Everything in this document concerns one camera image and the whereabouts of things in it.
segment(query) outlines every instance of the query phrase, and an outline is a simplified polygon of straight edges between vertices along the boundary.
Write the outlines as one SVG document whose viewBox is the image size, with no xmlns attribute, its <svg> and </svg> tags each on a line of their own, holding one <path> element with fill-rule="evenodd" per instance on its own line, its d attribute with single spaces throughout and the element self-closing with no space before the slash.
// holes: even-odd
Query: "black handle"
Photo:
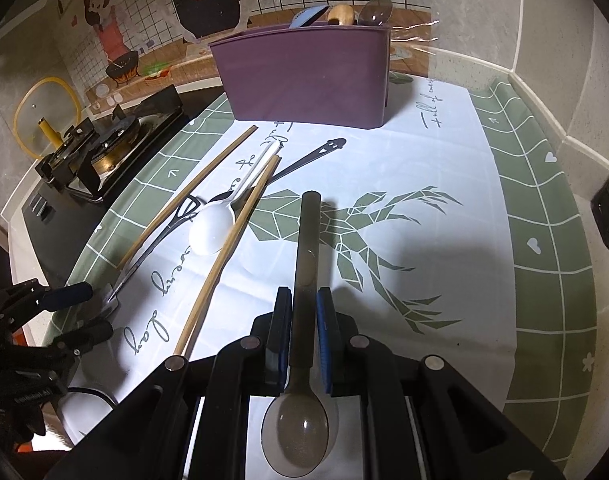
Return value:
<svg viewBox="0 0 609 480">
<path fill-rule="evenodd" d="M 58 343 L 63 342 L 69 350 L 77 350 L 78 355 L 86 354 L 95 345 L 111 339 L 111 336 L 113 336 L 111 323 L 102 317 L 95 317 L 80 328 L 56 337 L 50 347 L 58 348 Z"/>
<path fill-rule="evenodd" d="M 183 210 L 183 206 L 185 205 L 187 200 L 190 200 L 193 203 L 189 204 L 189 206 L 184 210 L 184 212 L 181 213 L 181 211 Z M 169 226 L 171 226 L 172 224 L 175 224 L 178 221 L 180 221 L 180 223 L 182 223 L 186 219 L 191 218 L 192 216 L 195 215 L 195 213 L 197 213 L 198 208 L 201 205 L 202 204 L 200 203 L 200 200 L 198 200 L 196 197 L 194 197 L 193 195 L 190 195 L 190 194 L 187 195 L 185 197 L 185 200 L 180 202 L 180 205 L 176 208 L 173 218 L 172 218 L 171 222 L 169 222 Z"/>
<path fill-rule="evenodd" d="M 320 247 L 320 205 L 320 193 L 316 191 L 307 191 L 300 202 L 294 313 L 289 351 L 289 365 L 296 368 L 311 368 L 313 365 Z"/>
<path fill-rule="evenodd" d="M 40 307 L 48 312 L 56 312 L 63 308 L 89 301 L 93 296 L 93 288 L 87 282 L 75 283 L 62 288 L 53 288 L 44 293 L 40 299 Z"/>
<path fill-rule="evenodd" d="M 299 168 L 302 168 L 303 166 L 309 164 L 310 162 L 313 162 L 317 158 L 320 158 L 320 157 L 322 157 L 324 155 L 327 155 L 327 153 L 331 153 L 331 152 L 334 152 L 336 150 L 341 150 L 342 146 L 344 146 L 346 143 L 347 143 L 347 139 L 331 139 L 331 140 L 327 140 L 327 142 L 325 142 L 319 148 L 316 148 L 315 150 L 313 150 L 313 152 L 309 153 L 308 155 L 305 155 L 300 160 L 297 160 L 296 162 L 294 162 L 291 166 L 288 166 L 287 168 L 284 168 L 284 170 L 279 171 L 278 173 L 276 173 L 270 179 L 270 181 L 268 181 L 268 184 L 271 184 L 271 183 L 277 181 L 278 178 L 282 178 L 285 175 L 288 175 L 289 173 L 291 173 L 292 171 L 296 171 Z"/>
</svg>

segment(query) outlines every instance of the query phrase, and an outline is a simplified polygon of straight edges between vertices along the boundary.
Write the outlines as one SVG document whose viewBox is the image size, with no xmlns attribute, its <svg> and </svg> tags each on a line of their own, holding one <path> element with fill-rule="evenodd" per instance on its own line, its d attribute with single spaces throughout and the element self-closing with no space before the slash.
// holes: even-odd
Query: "stove burner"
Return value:
<svg viewBox="0 0 609 480">
<path fill-rule="evenodd" d="M 181 116 L 182 101 L 173 86 L 148 97 L 129 115 L 116 106 L 106 129 L 89 119 L 69 128 L 62 146 L 44 157 L 36 171 L 60 192 L 90 202 L 104 200 L 109 189 L 130 182 L 135 174 L 123 179 L 124 174 L 152 156 L 147 154 L 158 146 L 156 139 L 168 139 L 169 127 Z"/>
</svg>

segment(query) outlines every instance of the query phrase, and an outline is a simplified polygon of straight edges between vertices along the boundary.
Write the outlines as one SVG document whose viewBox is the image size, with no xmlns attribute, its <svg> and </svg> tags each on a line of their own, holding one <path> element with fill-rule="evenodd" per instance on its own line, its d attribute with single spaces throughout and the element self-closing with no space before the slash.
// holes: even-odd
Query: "gray wall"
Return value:
<svg viewBox="0 0 609 480">
<path fill-rule="evenodd" d="M 429 75 L 480 89 L 505 76 L 544 128 L 573 191 L 609 179 L 609 24 L 592 0 L 434 0 Z"/>
<path fill-rule="evenodd" d="M 43 77 L 71 82 L 48 26 L 51 12 L 47 5 L 0 40 L 0 212 L 32 163 L 12 134 L 18 104 Z M 1 216 L 0 225 L 6 230 Z"/>
</svg>

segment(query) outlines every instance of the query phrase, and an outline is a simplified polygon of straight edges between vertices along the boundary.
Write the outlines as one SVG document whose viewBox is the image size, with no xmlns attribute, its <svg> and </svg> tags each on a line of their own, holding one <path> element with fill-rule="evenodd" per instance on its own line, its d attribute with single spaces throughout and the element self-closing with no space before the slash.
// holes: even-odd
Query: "cartoon heart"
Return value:
<svg viewBox="0 0 609 480">
<path fill-rule="evenodd" d="M 534 251 L 534 253 L 542 253 L 542 249 L 538 246 L 538 240 L 536 240 L 535 238 L 530 238 L 529 240 L 527 240 L 527 245 L 529 246 L 529 249 Z"/>
</svg>

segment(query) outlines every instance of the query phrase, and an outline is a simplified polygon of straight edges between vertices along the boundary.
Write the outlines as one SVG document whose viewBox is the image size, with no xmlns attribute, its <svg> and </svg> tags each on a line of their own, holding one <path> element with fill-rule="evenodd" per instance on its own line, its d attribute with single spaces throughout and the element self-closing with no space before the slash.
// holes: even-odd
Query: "wall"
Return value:
<svg viewBox="0 0 609 480">
<path fill-rule="evenodd" d="M 431 77 L 481 89 L 507 76 L 574 193 L 609 179 L 609 24 L 592 0 L 434 0 Z"/>
<path fill-rule="evenodd" d="M 46 76 L 71 79 L 49 33 L 52 5 L 30 16 L 0 39 L 0 212 L 32 160 L 13 137 L 13 117 L 25 93 Z M 6 221 L 0 216 L 0 226 Z"/>
<path fill-rule="evenodd" d="M 488 0 L 480 4 L 468 7 L 472 30 L 484 12 L 495 20 Z M 513 0 L 513 9 L 520 9 L 513 65 L 510 48 L 494 59 L 497 53 L 479 45 L 475 33 L 473 39 L 441 34 L 429 75 L 478 89 L 507 77 L 547 134 L 581 206 L 594 265 L 601 365 L 565 475 L 584 479 L 609 445 L 609 252 L 588 202 L 609 181 L 609 24 L 592 0 Z M 441 25 L 448 26 L 444 16 Z"/>
</svg>

